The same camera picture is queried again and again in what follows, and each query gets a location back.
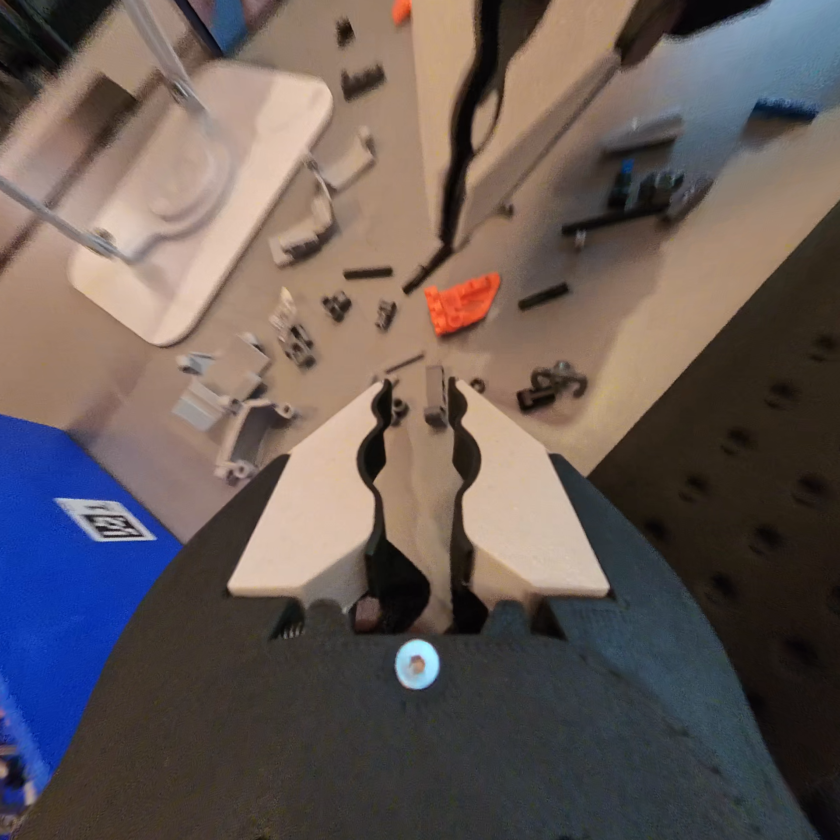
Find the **black pin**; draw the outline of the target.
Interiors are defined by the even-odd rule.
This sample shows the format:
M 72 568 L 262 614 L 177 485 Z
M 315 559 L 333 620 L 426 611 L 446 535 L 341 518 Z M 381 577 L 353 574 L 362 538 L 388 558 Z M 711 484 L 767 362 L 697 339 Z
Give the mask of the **black pin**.
M 541 307 L 551 301 L 561 299 L 571 292 L 569 284 L 565 281 L 550 287 L 535 291 L 518 301 L 518 309 L 522 312 L 530 311 Z

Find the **light grey bracket piece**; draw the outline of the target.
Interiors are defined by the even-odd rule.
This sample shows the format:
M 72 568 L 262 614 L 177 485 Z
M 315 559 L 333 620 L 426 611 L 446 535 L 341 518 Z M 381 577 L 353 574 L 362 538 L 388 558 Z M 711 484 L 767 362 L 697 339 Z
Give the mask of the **light grey bracket piece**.
M 275 265 L 284 268 L 317 253 L 332 235 L 334 221 L 331 198 L 315 197 L 309 217 L 269 238 Z
M 314 161 L 313 171 L 332 194 L 344 192 L 376 163 L 375 142 L 366 126 L 357 129 L 349 148 L 338 158 L 323 163 Z

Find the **medium black axle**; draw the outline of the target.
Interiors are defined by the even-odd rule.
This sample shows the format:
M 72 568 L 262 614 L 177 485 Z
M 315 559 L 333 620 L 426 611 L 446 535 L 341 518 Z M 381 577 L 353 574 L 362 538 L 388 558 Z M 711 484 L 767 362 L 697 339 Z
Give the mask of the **medium black axle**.
M 588 235 L 593 230 L 613 227 L 645 217 L 662 217 L 669 209 L 669 203 L 637 204 L 630 208 L 615 209 L 596 216 L 562 224 L 560 227 L 560 236 L 563 238 L 576 238 L 578 234 Z

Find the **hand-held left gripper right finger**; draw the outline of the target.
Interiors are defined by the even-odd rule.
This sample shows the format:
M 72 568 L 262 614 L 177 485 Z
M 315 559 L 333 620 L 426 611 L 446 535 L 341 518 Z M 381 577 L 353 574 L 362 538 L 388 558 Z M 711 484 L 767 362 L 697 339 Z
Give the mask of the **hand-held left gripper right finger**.
M 447 397 L 461 479 L 449 550 L 454 620 L 485 621 L 501 602 L 532 615 L 552 597 L 607 597 L 548 449 L 466 382 L 448 381 Z

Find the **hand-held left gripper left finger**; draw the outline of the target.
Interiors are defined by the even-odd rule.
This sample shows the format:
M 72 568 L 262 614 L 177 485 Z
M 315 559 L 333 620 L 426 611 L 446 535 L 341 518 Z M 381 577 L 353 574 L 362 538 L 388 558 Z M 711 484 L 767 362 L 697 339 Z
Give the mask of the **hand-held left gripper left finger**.
M 227 582 L 236 597 L 288 597 L 351 607 L 367 591 L 364 551 L 375 531 L 363 445 L 391 421 L 392 384 L 370 385 L 295 445 Z

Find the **grey axle connector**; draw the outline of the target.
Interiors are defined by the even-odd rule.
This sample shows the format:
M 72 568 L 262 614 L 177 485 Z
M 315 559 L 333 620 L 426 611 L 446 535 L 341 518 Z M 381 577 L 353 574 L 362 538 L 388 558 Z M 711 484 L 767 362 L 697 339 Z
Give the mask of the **grey axle connector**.
M 278 343 L 289 361 L 300 370 L 309 370 L 316 363 L 314 341 L 299 322 L 284 323 L 277 335 Z

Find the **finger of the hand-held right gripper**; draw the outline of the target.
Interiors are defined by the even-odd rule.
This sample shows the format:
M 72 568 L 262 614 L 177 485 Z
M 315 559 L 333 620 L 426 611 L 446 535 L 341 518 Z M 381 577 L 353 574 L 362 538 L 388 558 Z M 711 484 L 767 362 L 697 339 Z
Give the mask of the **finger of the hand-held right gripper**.
M 469 221 L 469 208 L 478 155 L 466 165 L 463 196 L 449 213 L 449 229 L 444 231 L 445 190 L 456 157 L 456 109 L 476 62 L 479 19 L 479 2 L 413 2 L 412 44 L 427 212 L 433 233 L 442 242 L 447 240 L 454 252 L 466 246 L 475 227 Z
M 454 113 L 450 165 L 457 250 L 516 191 L 620 70 L 640 3 L 482 2 L 476 64 Z

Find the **grey cross connector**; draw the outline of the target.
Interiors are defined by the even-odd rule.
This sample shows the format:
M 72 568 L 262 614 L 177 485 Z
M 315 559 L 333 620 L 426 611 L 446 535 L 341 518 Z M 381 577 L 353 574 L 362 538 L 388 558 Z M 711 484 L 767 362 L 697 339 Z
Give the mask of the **grey cross connector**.
M 568 361 L 558 361 L 549 368 L 549 381 L 556 396 L 569 395 L 578 400 L 586 393 L 588 378 Z

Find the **blue pin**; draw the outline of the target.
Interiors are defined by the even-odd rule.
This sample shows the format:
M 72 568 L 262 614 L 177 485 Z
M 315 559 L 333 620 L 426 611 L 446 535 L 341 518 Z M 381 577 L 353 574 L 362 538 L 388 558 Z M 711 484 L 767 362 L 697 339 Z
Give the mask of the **blue pin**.
M 811 123 L 822 107 L 805 100 L 788 98 L 759 98 L 750 113 L 751 119 L 777 120 L 788 123 Z

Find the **light grey long bar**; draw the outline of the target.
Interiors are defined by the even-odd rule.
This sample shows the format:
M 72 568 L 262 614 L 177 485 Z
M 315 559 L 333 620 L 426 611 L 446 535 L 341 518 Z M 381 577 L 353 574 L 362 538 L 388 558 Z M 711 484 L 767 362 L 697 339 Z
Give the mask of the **light grey long bar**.
M 666 146 L 679 140 L 686 122 L 679 112 L 666 112 L 648 119 L 634 119 L 601 140 L 604 155 L 629 154 Z

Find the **grey tube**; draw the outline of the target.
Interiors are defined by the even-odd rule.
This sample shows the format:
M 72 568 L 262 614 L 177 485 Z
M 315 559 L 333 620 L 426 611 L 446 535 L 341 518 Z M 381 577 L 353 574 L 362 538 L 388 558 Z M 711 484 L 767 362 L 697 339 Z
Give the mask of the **grey tube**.
M 714 177 L 703 175 L 685 185 L 670 199 L 662 219 L 667 224 L 678 224 L 691 214 L 707 197 L 715 185 Z

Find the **white book stand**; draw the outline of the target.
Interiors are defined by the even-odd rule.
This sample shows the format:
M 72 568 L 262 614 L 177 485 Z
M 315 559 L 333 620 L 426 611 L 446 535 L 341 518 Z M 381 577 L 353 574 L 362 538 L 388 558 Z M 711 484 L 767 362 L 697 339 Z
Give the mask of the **white book stand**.
M 216 60 L 194 77 L 148 2 L 124 6 L 173 99 L 84 230 L 2 177 L 2 194 L 77 244 L 70 284 L 143 341 L 169 347 L 199 323 L 327 127 L 316 77 Z

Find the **dark grey short beam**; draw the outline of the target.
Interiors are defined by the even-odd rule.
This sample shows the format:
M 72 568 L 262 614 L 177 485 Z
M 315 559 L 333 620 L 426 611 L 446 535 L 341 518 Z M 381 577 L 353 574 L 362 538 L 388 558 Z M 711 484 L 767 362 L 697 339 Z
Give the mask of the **dark grey short beam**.
M 343 99 L 352 102 L 385 84 L 385 69 L 381 62 L 376 62 L 355 72 L 342 69 L 340 87 Z

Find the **blue plastic bin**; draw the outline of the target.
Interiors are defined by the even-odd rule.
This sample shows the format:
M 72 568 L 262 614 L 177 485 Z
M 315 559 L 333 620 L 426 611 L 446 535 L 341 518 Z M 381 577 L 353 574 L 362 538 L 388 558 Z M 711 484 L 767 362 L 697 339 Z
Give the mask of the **blue plastic bin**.
M 60 430 L 2 415 L 2 814 L 25 814 L 113 646 L 181 549 Z

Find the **long black axle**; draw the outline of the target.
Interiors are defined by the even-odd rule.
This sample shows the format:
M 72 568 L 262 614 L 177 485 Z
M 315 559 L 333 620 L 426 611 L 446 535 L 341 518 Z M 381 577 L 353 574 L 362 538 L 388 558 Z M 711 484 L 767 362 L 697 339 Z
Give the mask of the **long black axle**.
M 413 294 L 417 288 L 420 288 L 452 256 L 452 253 L 453 249 L 450 245 L 440 244 L 429 257 L 425 258 L 418 265 L 409 280 L 402 285 L 402 293 L 406 296 Z

